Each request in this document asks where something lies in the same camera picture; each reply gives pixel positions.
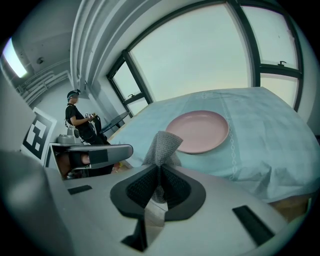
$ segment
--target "pink plate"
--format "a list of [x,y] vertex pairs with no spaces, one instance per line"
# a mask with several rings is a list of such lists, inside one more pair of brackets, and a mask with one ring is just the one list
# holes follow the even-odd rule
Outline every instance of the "pink plate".
[[182,114],[169,123],[166,131],[183,139],[177,149],[199,154],[218,147],[228,136],[229,126],[216,112],[200,110]]

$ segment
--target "gray towel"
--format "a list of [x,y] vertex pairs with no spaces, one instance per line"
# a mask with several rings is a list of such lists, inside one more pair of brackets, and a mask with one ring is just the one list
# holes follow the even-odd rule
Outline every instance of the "gray towel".
[[156,164],[158,166],[158,187],[155,189],[152,200],[164,204],[164,190],[161,187],[161,166],[164,164],[181,166],[176,150],[182,143],[182,138],[166,131],[158,131],[144,158],[142,165]]

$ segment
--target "person's arm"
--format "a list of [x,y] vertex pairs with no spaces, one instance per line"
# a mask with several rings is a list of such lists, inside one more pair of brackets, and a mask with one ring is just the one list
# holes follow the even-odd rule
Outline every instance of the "person's arm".
[[88,122],[90,121],[90,117],[87,117],[87,118],[84,118],[84,119],[76,119],[75,116],[71,117],[70,118],[70,121],[72,123],[73,126],[79,126],[79,125],[82,125],[84,124],[85,122]]

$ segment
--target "ceiling light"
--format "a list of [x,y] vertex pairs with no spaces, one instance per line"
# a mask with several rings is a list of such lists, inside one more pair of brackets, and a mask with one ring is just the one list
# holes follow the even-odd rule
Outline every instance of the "ceiling light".
[[2,53],[16,75],[22,78],[27,73],[27,71],[16,54],[14,45],[12,44],[12,38],[10,38],[6,43]]

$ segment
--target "black pants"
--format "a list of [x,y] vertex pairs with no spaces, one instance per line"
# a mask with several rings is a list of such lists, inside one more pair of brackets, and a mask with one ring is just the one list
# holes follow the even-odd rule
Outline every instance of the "black pants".
[[[80,135],[81,138],[86,142],[90,143],[90,145],[110,145],[104,136],[97,136],[94,132],[91,134],[89,132]],[[89,170],[89,177],[95,177],[100,175],[110,174],[114,165],[108,165],[98,169]]]

